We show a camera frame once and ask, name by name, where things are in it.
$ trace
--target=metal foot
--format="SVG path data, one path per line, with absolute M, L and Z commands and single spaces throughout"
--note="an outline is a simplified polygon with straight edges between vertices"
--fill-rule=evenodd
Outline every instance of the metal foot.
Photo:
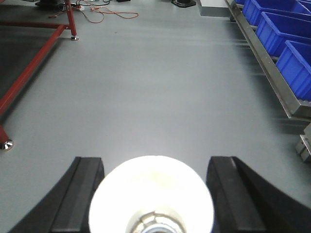
M 274 56 L 270 56 L 270 57 L 274 63 L 277 63 L 279 57 L 274 57 Z
M 236 22 L 236 21 L 235 21 L 235 18 L 233 17 L 233 15 L 230 15 L 230 22 L 233 22 L 233 23 Z
M 243 4 L 236 4 L 237 5 L 237 7 L 239 7 L 239 9 L 242 11 L 243 10 L 243 7 L 244 7 L 244 5 Z
M 4 143 L 0 143 L 0 149 L 3 151 L 8 151 L 8 150 L 12 149 L 13 146 L 14 146 L 14 142 L 11 139 L 8 139 Z
M 311 162 L 311 146 L 305 135 L 300 135 L 300 140 L 296 145 L 296 152 L 304 162 Z
M 71 40 L 77 41 L 77 40 L 79 40 L 79 37 L 77 35 L 73 35 L 73 36 L 71 36 Z

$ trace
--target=cable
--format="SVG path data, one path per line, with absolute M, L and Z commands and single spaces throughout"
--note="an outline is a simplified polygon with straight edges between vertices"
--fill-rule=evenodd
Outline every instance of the cable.
M 58 9 L 62 12 L 67 11 L 67 6 L 65 4 L 62 4 L 62 6 L 63 6 L 63 9 L 60 9 L 60 5 L 58 5 Z
M 55 15 L 49 16 L 49 18 L 56 18 L 56 17 L 59 17 L 61 14 L 65 13 L 65 12 L 66 12 L 66 11 L 60 11 L 60 12 L 58 12 L 58 13 L 55 14 Z
M 104 9 L 108 10 L 109 12 L 107 12 L 107 11 L 100 11 L 99 9 L 101 9 L 101 8 L 104 8 Z M 115 14 L 115 15 L 117 15 L 117 16 L 119 16 L 121 18 L 125 18 L 125 19 L 136 18 L 136 17 L 139 16 L 139 14 L 137 12 L 115 12 L 115 11 L 112 11 L 112 10 L 108 9 L 107 7 L 104 7 L 104 6 L 96 6 L 95 7 L 95 11 L 98 12 L 98 13 L 103 13 L 103 14 Z M 125 16 L 123 16 L 121 14 L 134 14 L 134 16 L 132 16 L 132 17 L 125 17 Z
M 101 13 L 102 14 L 102 16 L 103 16 L 103 18 L 100 20 L 100 21 L 92 21 L 92 20 L 90 20 L 88 17 L 87 17 L 87 15 L 83 12 L 83 11 L 80 11 L 83 15 L 84 15 L 84 17 L 90 22 L 90 23 L 101 23 L 101 22 L 103 22 L 103 20 L 105 19 L 105 15 L 103 14 L 103 13 L 101 13 L 101 12 L 98 12 L 98 13 Z

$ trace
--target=black mount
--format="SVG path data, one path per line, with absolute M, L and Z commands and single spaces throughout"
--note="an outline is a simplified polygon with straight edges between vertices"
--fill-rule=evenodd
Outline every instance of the black mount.
M 103 178 L 101 158 L 75 157 L 59 182 L 9 233 L 89 233 L 90 202 Z
M 178 7 L 186 8 L 190 6 L 195 6 L 196 2 L 193 0 L 172 0 L 172 3 Z
M 207 186 L 214 233 L 309 233 L 311 209 L 277 189 L 237 157 L 212 157 Z

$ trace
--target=metal rack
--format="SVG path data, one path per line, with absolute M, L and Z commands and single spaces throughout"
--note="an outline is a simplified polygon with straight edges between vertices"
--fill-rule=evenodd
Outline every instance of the metal rack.
M 288 118 L 311 121 L 311 102 L 298 100 L 234 0 L 225 0 Z
M 305 134 L 300 135 L 300 140 L 296 145 L 296 151 L 304 162 L 311 162 L 311 124 L 305 128 L 304 132 Z
M 72 6 L 70 0 L 64 0 L 64 4 L 67 9 L 68 24 L 59 24 L 59 23 L 42 23 L 42 22 L 9 22 L 9 21 L 0 21 L 2 26 L 15 26 L 15 27 L 33 27 L 33 28 L 50 28 L 55 29 L 54 33 L 50 36 L 45 45 L 40 49 L 40 51 L 35 55 L 33 60 L 27 65 L 24 71 L 16 79 L 13 85 L 9 88 L 6 94 L 0 99 L 0 116 L 6 111 L 10 106 L 15 97 L 23 89 L 27 81 L 31 78 L 32 74 L 36 68 L 43 61 L 45 56 L 51 50 L 58 37 L 66 29 L 71 30 L 71 40 L 77 41 L 79 37 L 77 36 L 76 26 L 74 23 Z M 10 150 L 13 147 L 14 143 L 9 136 L 6 134 L 2 125 L 0 124 L 0 150 Z

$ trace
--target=metal shelf rail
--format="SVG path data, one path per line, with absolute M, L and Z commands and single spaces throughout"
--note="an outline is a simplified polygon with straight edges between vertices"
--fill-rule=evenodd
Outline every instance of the metal shelf rail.
M 225 0 L 288 118 L 311 121 L 311 102 L 298 100 L 234 0 Z
M 32 61 L 27 65 L 24 71 L 16 79 L 13 85 L 9 88 L 6 94 L 0 99 L 0 116 L 6 111 L 15 97 L 19 94 L 22 88 L 25 86 L 27 81 L 33 75 L 36 68 L 40 65 L 44 57 L 51 50 L 52 46 L 57 41 L 58 37 L 63 33 L 65 29 L 71 30 L 71 40 L 77 41 L 79 37 L 77 36 L 76 26 L 74 23 L 72 7 L 70 0 L 64 1 L 67 9 L 68 24 L 59 23 L 42 23 L 42 22 L 9 22 L 0 21 L 1 26 L 18 26 L 18 27 L 34 27 L 34 28 L 50 28 L 55 29 L 54 33 L 50 36 L 45 45 L 40 49 L 40 51 L 35 55 Z M 0 124 L 0 149 L 7 151 L 13 147 L 14 143 L 9 139 L 8 135 L 4 131 L 2 125 Z

